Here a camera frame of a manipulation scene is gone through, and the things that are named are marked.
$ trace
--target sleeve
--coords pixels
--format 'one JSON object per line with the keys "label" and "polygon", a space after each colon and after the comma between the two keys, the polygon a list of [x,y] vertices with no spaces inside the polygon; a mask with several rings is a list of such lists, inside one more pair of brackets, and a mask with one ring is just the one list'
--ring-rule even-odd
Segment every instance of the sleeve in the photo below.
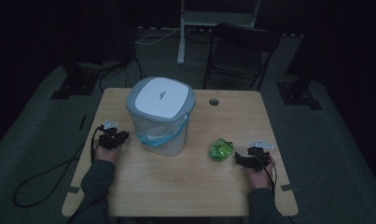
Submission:
{"label": "sleeve", "polygon": [[248,193],[249,224],[287,224],[275,206],[270,189],[254,189]]}
{"label": "sleeve", "polygon": [[83,177],[80,187],[85,194],[77,210],[102,197],[98,203],[83,210],[73,223],[110,223],[106,193],[115,177],[115,165],[110,161],[95,161]]}

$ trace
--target white lid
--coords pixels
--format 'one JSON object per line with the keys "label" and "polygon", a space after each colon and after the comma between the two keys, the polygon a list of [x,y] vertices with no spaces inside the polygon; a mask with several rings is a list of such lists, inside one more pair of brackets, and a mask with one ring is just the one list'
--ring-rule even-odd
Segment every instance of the white lid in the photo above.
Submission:
{"label": "white lid", "polygon": [[172,119],[188,97],[188,86],[169,78],[150,80],[138,93],[135,107],[149,115]]}

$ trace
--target green object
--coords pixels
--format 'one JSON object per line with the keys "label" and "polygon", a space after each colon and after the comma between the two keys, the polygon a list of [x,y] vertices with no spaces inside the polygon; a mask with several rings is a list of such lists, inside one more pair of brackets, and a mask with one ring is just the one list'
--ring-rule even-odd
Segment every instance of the green object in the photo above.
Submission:
{"label": "green object", "polygon": [[223,138],[219,138],[213,143],[210,150],[210,157],[214,161],[225,160],[234,151],[234,146],[232,142],[227,142]]}

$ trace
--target black chair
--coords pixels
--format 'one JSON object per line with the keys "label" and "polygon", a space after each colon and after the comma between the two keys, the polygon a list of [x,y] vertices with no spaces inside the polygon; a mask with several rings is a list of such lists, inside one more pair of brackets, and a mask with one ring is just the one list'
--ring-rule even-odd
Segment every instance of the black chair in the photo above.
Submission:
{"label": "black chair", "polygon": [[210,51],[202,88],[211,73],[252,79],[260,77],[257,91],[269,66],[269,60],[280,43],[281,35],[266,30],[220,23],[211,31]]}

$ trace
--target dark gray carpet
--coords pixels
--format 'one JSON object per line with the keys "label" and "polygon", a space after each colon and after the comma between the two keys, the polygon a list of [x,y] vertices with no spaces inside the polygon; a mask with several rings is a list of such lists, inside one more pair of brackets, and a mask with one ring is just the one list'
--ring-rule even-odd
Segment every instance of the dark gray carpet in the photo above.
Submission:
{"label": "dark gray carpet", "polygon": [[[169,33],[169,31],[145,31]],[[192,36],[203,40],[202,36]],[[293,81],[285,70],[300,40],[285,36],[274,55],[261,94],[283,155],[299,213],[293,217],[303,223],[376,223],[376,180],[362,158],[324,86],[311,83],[313,97],[323,110],[308,106],[284,105],[277,81]],[[153,45],[137,45],[137,57],[148,77],[171,77],[202,87],[207,45],[187,42],[184,65],[176,63],[178,39],[168,38]],[[139,80],[136,62],[113,72],[103,88],[132,87]],[[62,184],[43,203],[32,208],[13,205],[18,184],[30,175],[70,159],[85,141],[91,120],[101,100],[97,87],[92,96],[72,96],[68,100],[50,100],[65,77],[61,67],[49,74],[39,86],[18,120],[0,142],[0,223],[65,223],[63,200],[76,163],[68,169]],[[214,77],[208,89],[248,90],[249,81]],[[86,116],[83,127],[81,121]],[[30,183],[19,200],[35,202],[49,192],[63,167]]]}

